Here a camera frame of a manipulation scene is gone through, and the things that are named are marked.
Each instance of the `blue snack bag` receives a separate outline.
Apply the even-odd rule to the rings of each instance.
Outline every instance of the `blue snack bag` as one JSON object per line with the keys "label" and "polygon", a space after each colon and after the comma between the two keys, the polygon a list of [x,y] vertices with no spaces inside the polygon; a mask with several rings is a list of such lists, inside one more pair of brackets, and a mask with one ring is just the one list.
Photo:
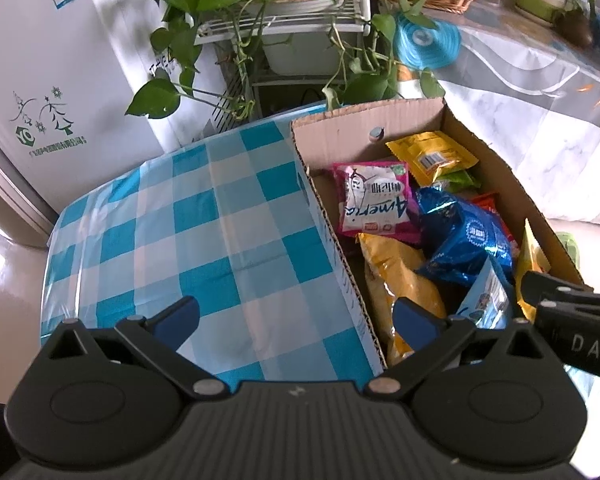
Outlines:
{"label": "blue snack bag", "polygon": [[416,201],[422,212],[424,243],[434,249],[432,257],[417,270],[419,274],[471,286],[491,255],[506,279],[511,279],[511,249],[500,219],[433,187],[417,190]]}
{"label": "blue snack bag", "polygon": [[500,264],[489,256],[456,314],[467,317],[478,328],[504,328],[512,317],[515,297]]}

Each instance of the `beige floor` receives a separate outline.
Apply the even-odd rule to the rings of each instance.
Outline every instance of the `beige floor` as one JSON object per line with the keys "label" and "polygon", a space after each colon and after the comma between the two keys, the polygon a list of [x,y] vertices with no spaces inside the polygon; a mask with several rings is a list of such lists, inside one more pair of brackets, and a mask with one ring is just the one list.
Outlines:
{"label": "beige floor", "polygon": [[[582,275],[600,292],[600,226],[552,221],[556,230],[574,234],[580,247]],[[0,235],[0,402],[35,356],[46,251],[17,246]],[[589,423],[573,463],[586,475],[600,475],[600,379],[589,402]]]}

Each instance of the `white wire shelf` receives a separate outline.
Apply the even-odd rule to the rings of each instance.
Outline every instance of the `white wire shelf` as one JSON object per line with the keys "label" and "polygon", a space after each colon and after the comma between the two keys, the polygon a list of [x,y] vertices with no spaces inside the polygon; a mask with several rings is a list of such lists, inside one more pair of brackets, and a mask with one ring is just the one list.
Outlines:
{"label": "white wire shelf", "polygon": [[[264,17],[262,35],[294,34],[300,32],[326,32],[335,23],[339,32],[362,32],[368,34],[371,19],[369,0],[348,0],[343,7]],[[243,16],[238,22],[240,36],[246,36],[254,28],[254,16]],[[200,25],[196,44],[215,43],[234,37],[234,26],[223,20],[209,20]]]}

